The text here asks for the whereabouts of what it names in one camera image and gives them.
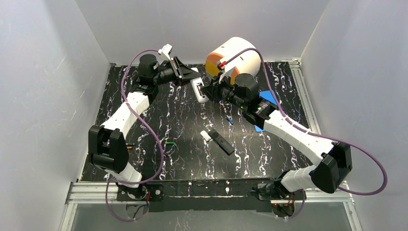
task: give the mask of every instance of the white wall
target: white wall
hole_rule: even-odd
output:
[[[367,147],[387,170],[385,191],[354,197],[369,231],[408,230],[407,9],[405,0],[332,0],[302,58],[322,132]],[[368,192],[382,176],[353,150],[346,180]]]
[[[302,53],[329,0],[76,0],[109,62],[173,45],[185,63],[204,63],[233,36],[267,60]]]
[[[0,230],[58,230],[109,63],[75,0],[3,0],[0,64]]]

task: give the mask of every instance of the black table surface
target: black table surface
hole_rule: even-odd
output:
[[[295,121],[308,127],[305,113],[287,62],[266,63],[272,87],[280,98],[285,112]],[[197,67],[208,81],[203,64]],[[125,66],[112,67],[106,82],[95,124],[106,121],[123,103],[120,80]],[[134,76],[136,68],[130,69]],[[268,90],[263,71],[255,79],[261,90]],[[127,93],[132,78],[126,81]],[[227,117],[232,118],[231,125]],[[190,85],[177,87],[164,84],[155,101],[142,117],[156,131],[165,149],[165,165],[157,180],[209,180],[277,177],[287,169],[298,169],[311,163],[292,146],[269,132],[256,132],[243,118],[240,110],[229,103],[198,103]],[[211,141],[205,143],[200,132],[214,128],[235,147],[226,155]],[[129,151],[129,162],[145,177],[158,170],[160,153],[148,129],[136,121],[126,141],[135,143]],[[174,145],[165,145],[172,141]],[[86,160],[81,181],[107,181],[109,174]]]

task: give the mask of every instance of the blue object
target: blue object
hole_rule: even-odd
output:
[[[227,120],[228,120],[228,122],[229,122],[231,125],[234,124],[230,118],[227,117]]]
[[[271,103],[273,103],[273,104],[275,104],[275,105],[278,105],[278,104],[276,103],[275,99],[273,99],[273,96],[272,96],[272,94],[270,93],[269,90],[261,91],[261,92],[259,93],[259,96],[262,97],[262,98],[264,98],[264,99],[266,99],[266,100],[268,100],[269,102],[271,102]],[[256,132],[265,131],[265,130],[261,129],[260,127],[258,127],[257,125],[254,125],[254,126],[255,126],[255,131],[256,131]]]

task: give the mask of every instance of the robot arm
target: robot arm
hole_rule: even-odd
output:
[[[320,188],[324,192],[333,193],[351,171],[348,145],[316,138],[295,129],[285,121],[276,105],[259,96],[259,84],[251,74],[238,74],[232,81],[230,70],[238,69],[228,66],[226,70],[223,63],[219,62],[219,74],[204,85],[200,73],[186,67],[177,57],[170,58],[171,49],[167,44],[159,50],[165,60],[160,65],[152,54],[140,58],[138,74],[127,97],[128,103],[140,114],[156,98],[158,85],[173,82],[182,86],[190,82],[198,102],[211,100],[218,103],[223,100],[238,106],[248,122],[277,135],[310,159],[312,166],[285,171],[272,183],[254,188],[252,193],[260,200],[284,198],[292,192],[306,188]],[[252,63],[249,65],[244,60],[250,60]],[[242,72],[259,69],[259,66],[253,67],[255,63],[259,65],[255,57],[241,58],[241,61],[246,65],[245,68],[239,69]],[[136,117],[124,103],[101,126],[92,126],[89,130],[89,161],[118,180],[139,182],[142,178],[128,162],[125,143],[126,135],[135,121]],[[137,188],[138,184],[125,186]]]
[[[248,122],[285,140],[313,164],[299,170],[285,171],[272,183],[259,184],[252,193],[260,200],[285,198],[292,192],[307,188],[334,193],[352,169],[350,147],[310,136],[294,128],[285,121],[276,105],[259,96],[259,84],[252,75],[237,75],[233,85],[229,83],[229,78],[224,78],[220,83],[220,76],[221,73],[201,87],[209,99],[215,103],[227,101],[236,105]]]
[[[152,54],[140,58],[138,73],[127,96],[127,103],[141,114],[153,102],[158,94],[158,86],[168,82],[176,85],[194,83],[196,88],[203,84],[201,75],[186,67],[177,57],[170,58],[172,47],[165,45],[159,50],[164,58],[160,65]],[[102,125],[92,126],[89,130],[89,162],[112,174],[120,181],[139,182],[142,175],[128,162],[129,153],[126,135],[136,122],[136,116],[129,110],[127,103]],[[138,184],[124,184],[128,188],[137,188]]]

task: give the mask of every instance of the glass panel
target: glass panel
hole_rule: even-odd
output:
[[[116,214],[127,218],[125,205],[111,205]],[[80,204],[72,230],[279,230],[279,231],[351,231],[343,203],[306,203],[303,211],[289,221],[275,219],[272,214],[249,210],[166,211],[148,213],[137,222],[122,222],[111,216],[106,205]]]

